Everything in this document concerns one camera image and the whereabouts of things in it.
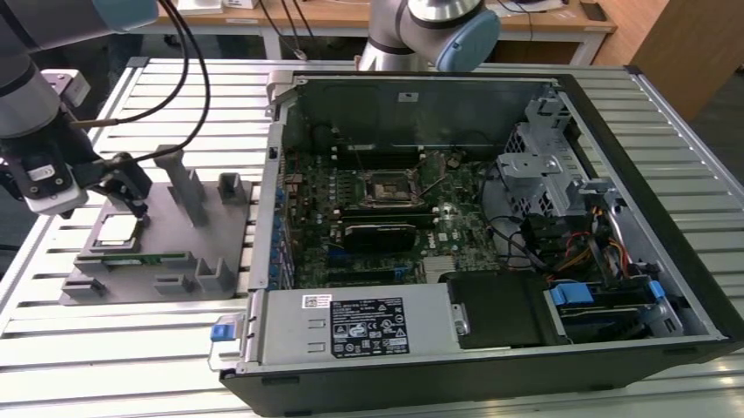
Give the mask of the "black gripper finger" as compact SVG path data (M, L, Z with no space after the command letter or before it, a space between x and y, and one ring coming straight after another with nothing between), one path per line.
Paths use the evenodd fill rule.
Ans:
M93 191L101 194L117 209L129 208L129 189L120 181L104 181L93 186Z
M126 152L116 153L113 162L117 164L113 169L113 178L120 182L117 187L120 200L132 215L136 218L142 218L148 212L148 205L144 200L150 189L150 179Z

